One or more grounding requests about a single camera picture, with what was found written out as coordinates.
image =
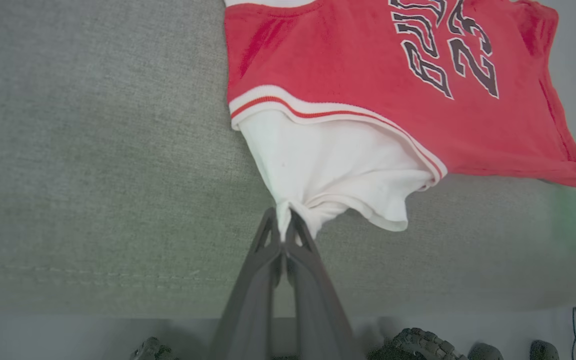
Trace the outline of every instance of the red stripe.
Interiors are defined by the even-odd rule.
[[[295,116],[298,116],[298,117],[301,117],[304,119],[313,119],[316,117],[336,116],[336,115],[362,116],[362,117],[369,117],[371,119],[375,119],[377,121],[380,121],[386,125],[389,125],[389,126],[392,126],[393,128],[395,128],[395,126],[393,126],[392,123],[389,123],[388,121],[384,121],[381,118],[378,118],[377,116],[372,116],[370,114],[365,114],[363,112],[346,111],[346,110],[313,112],[311,114],[308,114],[305,112],[299,112],[299,111],[293,109],[290,105],[288,105],[288,103],[286,101],[282,100],[281,98],[279,98],[277,96],[263,96],[263,97],[256,98],[255,100],[249,101],[246,104],[240,106],[235,111],[233,111],[231,114],[231,117],[234,118],[234,117],[238,116],[239,114],[241,114],[244,110],[249,109],[250,107],[254,107],[254,105],[258,105],[261,103],[279,103],[279,104],[282,104],[282,105],[284,105],[284,107],[288,108],[288,110],[290,110],[291,113],[295,114]],[[419,150],[419,148],[415,145],[415,142],[413,141],[413,139],[406,132],[402,132],[402,134],[409,139],[410,144],[412,144],[412,146],[414,146],[415,148],[417,148],[417,150]],[[443,176],[442,176],[441,170],[439,170],[439,166],[437,166],[437,164],[435,164],[435,162],[433,160],[431,160],[423,151],[419,150],[419,153],[421,153],[421,155],[423,155],[423,157],[428,162],[430,162],[430,164],[432,164],[432,166],[434,166],[434,168],[437,170],[437,174],[439,174],[439,177],[442,178]]]

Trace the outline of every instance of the gray fabric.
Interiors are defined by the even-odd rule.
[[[220,315],[273,205],[229,126],[223,16],[0,0],[0,310]],[[320,233],[351,315],[576,305],[576,189],[449,175],[408,204],[402,233],[356,212]]]

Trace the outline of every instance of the dark object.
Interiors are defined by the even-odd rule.
[[[498,348],[484,342],[476,343],[468,353],[469,360],[504,360]]]
[[[274,208],[263,215],[219,321],[208,360],[271,358],[273,291],[284,263],[295,290],[300,360],[365,360],[306,224],[293,211],[282,243]]]
[[[530,360],[560,360],[560,354],[550,342],[535,340],[530,344]]]
[[[368,360],[423,360],[422,357],[407,353],[401,347],[388,346],[382,346],[377,350],[370,351],[366,357]]]
[[[420,328],[403,329],[392,339],[386,340],[381,349],[382,353],[393,355],[397,350],[413,357],[380,357],[378,359],[468,360],[465,355],[455,351],[455,347],[450,342]]]
[[[149,337],[130,355],[129,360],[173,360],[172,350],[160,344],[157,337]]]

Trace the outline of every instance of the jersey trim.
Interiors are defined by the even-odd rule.
[[[316,1],[317,0],[224,0],[227,7],[240,4],[255,4],[274,8],[296,8]]]
[[[434,153],[416,141],[406,130],[395,122],[363,107],[336,102],[306,102],[295,98],[285,89],[275,85],[252,88],[231,100],[228,106],[232,118],[231,125],[234,130],[239,130],[241,121],[263,110],[280,110],[290,120],[304,125],[335,120],[370,123],[390,130],[405,141],[432,172],[433,185],[448,174],[445,164]]]

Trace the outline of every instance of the red jersey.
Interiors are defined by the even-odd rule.
[[[226,7],[232,124],[262,110],[350,119],[432,171],[576,187],[576,144],[548,71],[558,23],[531,0],[314,0]]]

